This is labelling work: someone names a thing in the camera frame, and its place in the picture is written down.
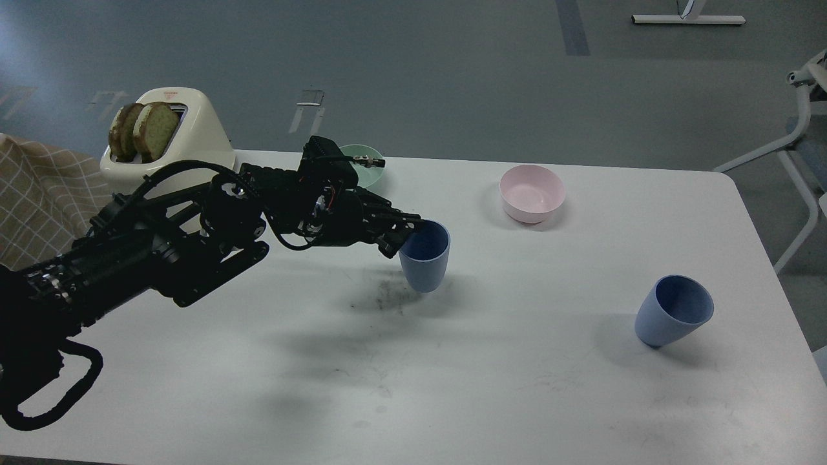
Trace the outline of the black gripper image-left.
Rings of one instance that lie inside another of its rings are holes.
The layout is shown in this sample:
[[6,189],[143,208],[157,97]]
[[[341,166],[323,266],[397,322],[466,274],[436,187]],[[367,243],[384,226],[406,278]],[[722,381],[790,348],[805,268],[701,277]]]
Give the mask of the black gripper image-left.
[[[357,242],[375,244],[381,255],[392,259],[425,220],[418,214],[396,209],[392,203],[368,189],[333,188],[300,191],[295,212],[295,234],[312,247],[348,247]],[[381,227],[389,229],[381,232]]]

